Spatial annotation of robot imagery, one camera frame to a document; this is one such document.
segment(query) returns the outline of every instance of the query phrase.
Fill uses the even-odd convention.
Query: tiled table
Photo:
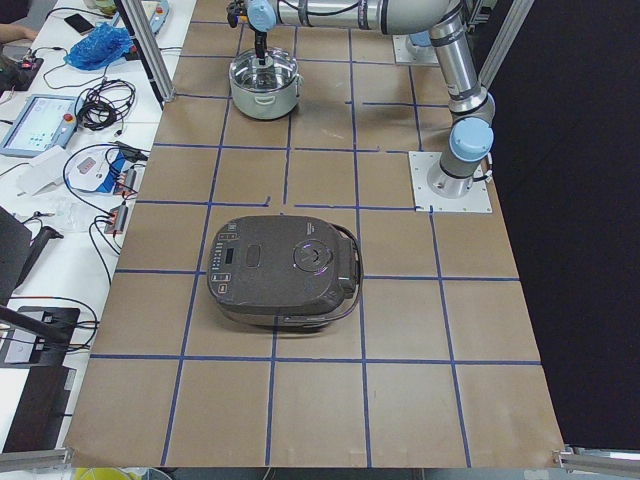
[[[440,72],[393,65],[375,33],[279,27],[300,105],[250,120],[227,68],[253,38],[225,3],[196,6],[67,438],[75,462],[549,465],[562,439],[495,192],[491,215],[412,208],[406,152],[448,135]],[[233,323],[207,290],[215,232],[278,213],[361,241],[359,308],[320,333]]]

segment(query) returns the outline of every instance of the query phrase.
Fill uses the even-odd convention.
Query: plastic bag
[[[132,46],[133,42],[126,28],[101,23],[86,38],[71,47],[64,60],[80,70],[98,70],[128,53]]]

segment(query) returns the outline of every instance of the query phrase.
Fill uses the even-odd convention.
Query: tablet
[[[76,130],[78,97],[32,95],[0,143],[10,157],[35,157],[54,145],[65,147]]]

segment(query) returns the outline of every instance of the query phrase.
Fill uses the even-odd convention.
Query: rice cooker
[[[228,222],[216,233],[207,271],[225,316],[278,328],[318,328],[346,317],[359,302],[361,279],[360,248],[349,230],[289,215]]]
[[[235,106],[259,120],[280,118],[293,110],[303,81],[298,62],[279,48],[267,49],[264,65],[255,50],[241,53],[231,62],[229,80]]]

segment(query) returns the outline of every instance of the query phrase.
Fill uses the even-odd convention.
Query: pot
[[[302,76],[298,63],[279,48],[268,49],[265,65],[254,50],[238,55],[229,67],[231,97],[245,115],[259,120],[280,118],[298,104]]]

